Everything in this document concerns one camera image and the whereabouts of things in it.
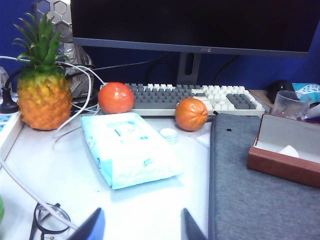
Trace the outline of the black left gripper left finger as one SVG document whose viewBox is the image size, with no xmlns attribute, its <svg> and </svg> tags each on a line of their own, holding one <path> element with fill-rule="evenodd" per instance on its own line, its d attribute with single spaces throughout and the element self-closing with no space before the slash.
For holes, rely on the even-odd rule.
<svg viewBox="0 0 320 240">
<path fill-rule="evenodd" d="M 105 214 L 97 208 L 87 220 L 67 239 L 68 240 L 102 240 L 105 232 Z"/>
</svg>

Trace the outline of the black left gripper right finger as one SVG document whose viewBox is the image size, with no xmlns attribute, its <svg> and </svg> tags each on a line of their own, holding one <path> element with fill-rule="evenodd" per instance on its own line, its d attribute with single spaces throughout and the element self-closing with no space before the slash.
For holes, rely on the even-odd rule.
<svg viewBox="0 0 320 240">
<path fill-rule="evenodd" d="M 181 239 L 206 240 L 197 223 L 186 208 L 181 211 Z"/>
</svg>

